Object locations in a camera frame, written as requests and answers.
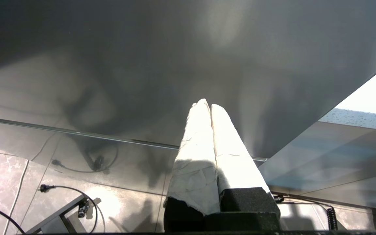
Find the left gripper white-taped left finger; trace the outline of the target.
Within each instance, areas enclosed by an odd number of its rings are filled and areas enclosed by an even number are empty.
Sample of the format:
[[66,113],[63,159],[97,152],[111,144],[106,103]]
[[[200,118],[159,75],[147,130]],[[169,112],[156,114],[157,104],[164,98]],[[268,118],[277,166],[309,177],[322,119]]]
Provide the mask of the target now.
[[205,218],[220,213],[211,110],[193,103],[174,160],[164,203],[165,232],[203,231]]

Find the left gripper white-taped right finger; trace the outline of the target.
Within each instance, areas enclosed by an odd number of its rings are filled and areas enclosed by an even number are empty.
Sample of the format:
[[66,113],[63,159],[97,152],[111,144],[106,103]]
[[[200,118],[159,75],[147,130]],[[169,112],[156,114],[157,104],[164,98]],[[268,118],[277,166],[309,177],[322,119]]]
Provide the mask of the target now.
[[222,106],[211,106],[211,122],[221,212],[279,222],[273,194]]

